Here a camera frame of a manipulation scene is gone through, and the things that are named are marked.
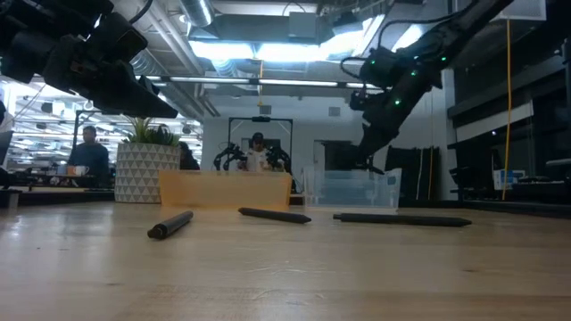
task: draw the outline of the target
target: person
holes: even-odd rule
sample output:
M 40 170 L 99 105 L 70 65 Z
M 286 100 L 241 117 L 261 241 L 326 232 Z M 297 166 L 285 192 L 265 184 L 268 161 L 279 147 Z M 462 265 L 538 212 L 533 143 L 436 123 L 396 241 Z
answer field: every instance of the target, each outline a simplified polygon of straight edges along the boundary
M 97 143 L 97 129 L 93 126 L 83 128 L 83 144 L 76 146 L 71 152 L 68 165 L 89 167 L 88 175 L 104 180 L 109 175 L 109 152 Z
M 260 132 L 252 136 L 252 148 L 246 154 L 247 161 L 240 162 L 238 168 L 251 172 L 262 172 L 271 170 L 271 166 L 266 160 L 266 150 L 264 135 Z
M 185 142 L 178 142 L 180 148 L 180 169 L 200 170 L 200 165 L 193 157 L 193 151 L 190 150 Z

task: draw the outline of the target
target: black cylinder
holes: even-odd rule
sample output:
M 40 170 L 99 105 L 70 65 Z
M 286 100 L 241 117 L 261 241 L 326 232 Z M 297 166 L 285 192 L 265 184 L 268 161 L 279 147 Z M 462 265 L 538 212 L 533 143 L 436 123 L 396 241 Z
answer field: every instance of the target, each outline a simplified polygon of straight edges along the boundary
M 164 240 L 167 237 L 173 235 L 182 226 L 185 226 L 193 218 L 194 213 L 192 211 L 186 211 L 182 214 L 178 214 L 174 218 L 169 218 L 147 231 L 147 236 L 149 238 Z
M 302 214 L 293 214 L 288 212 L 278 212 L 274 210 L 256 210 L 256 209 L 248 209 L 248 208 L 241 208 L 238 210 L 242 215 L 251 216 L 256 218 L 267 218 L 267 219 L 274 219 L 289 223 L 297 223 L 297 224 L 305 224 L 307 222 L 311 222 L 311 218 L 306 217 Z
M 447 226 L 447 227 L 463 227 L 472 224 L 464 218 L 446 218 L 446 217 L 419 217 L 406 215 L 380 215 L 380 214 L 335 214 L 333 219 L 339 219 L 342 222 L 355 223 L 378 223 L 378 224 L 403 224 L 414 226 Z

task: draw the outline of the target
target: desk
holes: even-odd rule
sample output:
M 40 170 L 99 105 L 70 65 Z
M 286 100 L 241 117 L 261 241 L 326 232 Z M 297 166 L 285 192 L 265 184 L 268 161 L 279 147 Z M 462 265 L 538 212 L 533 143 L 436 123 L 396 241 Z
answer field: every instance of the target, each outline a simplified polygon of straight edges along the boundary
M 0 214 L 3 320 L 567 320 L 571 221 L 472 210 L 454 229 L 291 225 L 112 202 Z

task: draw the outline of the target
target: green leaves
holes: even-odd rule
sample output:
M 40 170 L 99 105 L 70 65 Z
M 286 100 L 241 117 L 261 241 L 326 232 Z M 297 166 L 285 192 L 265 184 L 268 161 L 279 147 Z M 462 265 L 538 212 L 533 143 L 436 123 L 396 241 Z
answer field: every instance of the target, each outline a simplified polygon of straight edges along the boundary
M 133 125 L 133 132 L 127 135 L 123 143 L 160 144 L 167 146 L 178 145 L 179 135 L 172 134 L 165 125 L 151 128 L 153 119 L 130 118 L 128 121 Z

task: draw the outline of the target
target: plastic container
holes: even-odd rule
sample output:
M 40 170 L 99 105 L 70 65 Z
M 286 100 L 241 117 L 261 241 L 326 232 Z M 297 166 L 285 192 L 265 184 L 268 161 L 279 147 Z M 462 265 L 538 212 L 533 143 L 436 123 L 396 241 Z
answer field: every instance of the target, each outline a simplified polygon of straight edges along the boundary
M 401 194 L 401 169 L 379 175 L 364 170 L 303 169 L 305 206 L 310 208 L 380 210 L 396 213 Z

